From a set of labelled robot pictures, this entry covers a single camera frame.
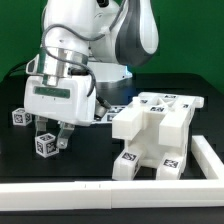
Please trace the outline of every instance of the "white 3d printed block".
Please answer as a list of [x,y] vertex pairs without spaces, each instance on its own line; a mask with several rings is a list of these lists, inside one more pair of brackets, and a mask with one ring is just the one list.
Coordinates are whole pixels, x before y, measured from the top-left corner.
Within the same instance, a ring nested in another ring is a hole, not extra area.
[[55,145],[55,136],[48,133],[35,137],[36,153],[44,158],[59,153],[59,149]]
[[12,112],[12,120],[14,125],[26,126],[32,122],[32,115],[24,108],[18,108]]
[[[124,139],[125,149],[114,163],[115,180],[131,180],[134,168],[157,169],[156,179],[179,179],[187,156],[188,129],[201,97],[141,93],[112,121],[113,138]],[[132,154],[132,162],[122,155]]]

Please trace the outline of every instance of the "white border frame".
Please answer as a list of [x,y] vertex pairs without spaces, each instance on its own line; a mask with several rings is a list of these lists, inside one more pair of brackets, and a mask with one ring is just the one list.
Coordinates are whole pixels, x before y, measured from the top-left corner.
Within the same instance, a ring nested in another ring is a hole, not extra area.
[[1,211],[224,206],[224,165],[203,136],[192,152],[207,180],[1,184]]

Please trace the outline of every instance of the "black tabletop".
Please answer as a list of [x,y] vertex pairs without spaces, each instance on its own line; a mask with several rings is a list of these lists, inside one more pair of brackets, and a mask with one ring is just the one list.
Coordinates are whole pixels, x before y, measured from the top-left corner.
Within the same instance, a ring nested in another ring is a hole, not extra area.
[[[43,158],[36,154],[34,122],[13,126],[12,111],[23,107],[26,76],[10,77],[0,84],[0,182],[61,182],[111,180],[113,162],[123,150],[123,141],[112,139],[111,124],[76,127],[66,150]],[[123,87],[98,90],[112,105],[127,105],[140,92],[202,96],[205,106],[197,109],[191,135],[204,135],[224,160],[224,95],[194,74],[138,74]],[[56,121],[48,132],[57,135]],[[181,179],[203,179],[190,147]],[[136,179],[154,179],[155,171],[141,168]],[[112,210],[0,212],[1,223],[223,223],[224,208],[145,208]]]

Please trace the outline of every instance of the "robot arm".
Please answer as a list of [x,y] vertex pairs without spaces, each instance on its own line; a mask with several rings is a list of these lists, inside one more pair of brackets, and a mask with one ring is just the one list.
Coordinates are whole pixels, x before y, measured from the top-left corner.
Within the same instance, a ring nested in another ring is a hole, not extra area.
[[89,51],[101,62],[138,66],[157,45],[150,0],[123,0],[120,7],[113,0],[48,0],[40,52],[27,65],[34,76],[27,81],[25,110],[61,121],[58,139],[66,148],[74,125],[89,126],[98,104],[109,108],[96,94]]

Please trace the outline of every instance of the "marker cube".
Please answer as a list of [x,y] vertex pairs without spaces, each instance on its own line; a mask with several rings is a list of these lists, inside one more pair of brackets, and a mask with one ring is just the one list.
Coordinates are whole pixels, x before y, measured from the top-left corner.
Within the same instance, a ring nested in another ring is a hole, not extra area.
[[24,108],[18,108],[12,112],[12,120],[14,125],[26,126],[32,122],[32,115]]
[[47,158],[59,153],[55,145],[56,137],[50,133],[35,137],[36,153]]
[[123,150],[114,162],[112,179],[133,180],[140,168],[139,159],[141,155],[142,152],[140,150],[132,150],[130,152]]
[[156,173],[156,180],[179,180],[184,156],[165,153]]

